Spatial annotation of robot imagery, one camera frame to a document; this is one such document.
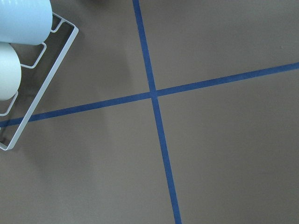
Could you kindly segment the blue cup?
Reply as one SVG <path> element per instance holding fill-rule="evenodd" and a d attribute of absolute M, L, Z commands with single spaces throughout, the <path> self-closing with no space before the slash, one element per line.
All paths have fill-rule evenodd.
<path fill-rule="evenodd" d="M 1 0 L 0 41 L 39 45 L 48 38 L 52 20 L 49 0 Z"/>

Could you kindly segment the white cup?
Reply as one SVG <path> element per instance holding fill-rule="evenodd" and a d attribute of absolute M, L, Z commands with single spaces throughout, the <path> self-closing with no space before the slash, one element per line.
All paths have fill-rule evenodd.
<path fill-rule="evenodd" d="M 21 64 L 14 48 L 5 42 L 0 43 L 0 100 L 10 99 L 21 83 Z"/>

